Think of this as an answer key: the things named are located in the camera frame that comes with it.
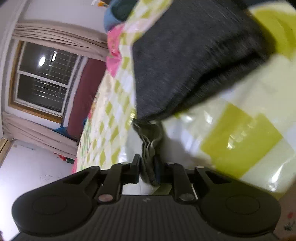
curtain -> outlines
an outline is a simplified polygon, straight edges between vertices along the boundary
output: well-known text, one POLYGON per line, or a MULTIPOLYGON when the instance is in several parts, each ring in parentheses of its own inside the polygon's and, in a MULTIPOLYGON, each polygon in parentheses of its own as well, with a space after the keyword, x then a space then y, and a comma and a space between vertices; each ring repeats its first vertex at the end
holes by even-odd
POLYGON ((16 24, 12 38, 102 61, 108 55, 105 33, 66 23, 21 21, 16 24))
POLYGON ((47 127, 25 120, 16 115, 2 113, 3 131, 8 138, 15 138, 75 159, 76 142, 47 127))

maroon headboard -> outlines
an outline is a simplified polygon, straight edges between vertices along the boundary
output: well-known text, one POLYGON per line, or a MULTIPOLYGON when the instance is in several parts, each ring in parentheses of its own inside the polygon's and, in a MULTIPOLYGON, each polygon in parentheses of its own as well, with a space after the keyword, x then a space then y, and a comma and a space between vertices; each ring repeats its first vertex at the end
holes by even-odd
POLYGON ((83 121, 90 111, 105 70, 105 62, 91 58, 84 67, 67 127, 68 134, 75 139, 79 139, 82 134, 83 121))

dark gray fabric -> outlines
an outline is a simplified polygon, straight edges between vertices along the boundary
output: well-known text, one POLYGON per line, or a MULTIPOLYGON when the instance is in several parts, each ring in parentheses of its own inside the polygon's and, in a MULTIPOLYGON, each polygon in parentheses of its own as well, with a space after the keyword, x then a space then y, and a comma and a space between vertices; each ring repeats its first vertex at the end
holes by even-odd
POLYGON ((160 122, 151 124, 145 121, 133 120, 133 128, 143 141, 141 177, 146 183, 158 186, 153 170, 155 148, 163 138, 163 128, 160 122))
POLYGON ((133 45, 137 118, 160 120, 225 89, 268 58, 231 0, 174 0, 133 45))
POLYGON ((5 2, 6 0, 0 0, 0 6, 5 2))

bed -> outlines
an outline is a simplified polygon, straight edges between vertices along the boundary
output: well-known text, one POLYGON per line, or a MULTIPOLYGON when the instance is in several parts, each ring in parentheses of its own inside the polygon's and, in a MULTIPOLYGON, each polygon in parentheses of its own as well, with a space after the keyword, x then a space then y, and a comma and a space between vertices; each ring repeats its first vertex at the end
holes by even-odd
MULTIPOLYGON (((141 152, 141 141, 131 128, 136 116, 131 46, 171 2, 140 0, 125 22, 119 70, 114 78, 104 73, 74 171, 109 169, 141 152)), ((294 182, 296 168, 296 11, 280 1, 250 12, 276 40, 275 53, 232 89, 164 120, 161 159, 186 168, 206 165, 280 198, 294 182)))

metal screw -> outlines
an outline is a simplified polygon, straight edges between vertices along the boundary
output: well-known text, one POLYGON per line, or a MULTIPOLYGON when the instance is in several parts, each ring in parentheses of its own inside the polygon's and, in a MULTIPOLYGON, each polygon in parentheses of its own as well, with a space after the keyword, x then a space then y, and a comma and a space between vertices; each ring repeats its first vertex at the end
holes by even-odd
POLYGON ((179 197, 182 201, 188 202, 194 200, 194 196, 190 193, 183 193, 179 197))
POLYGON ((99 196, 101 202, 110 202, 113 200, 113 196, 110 194, 102 194, 99 196))

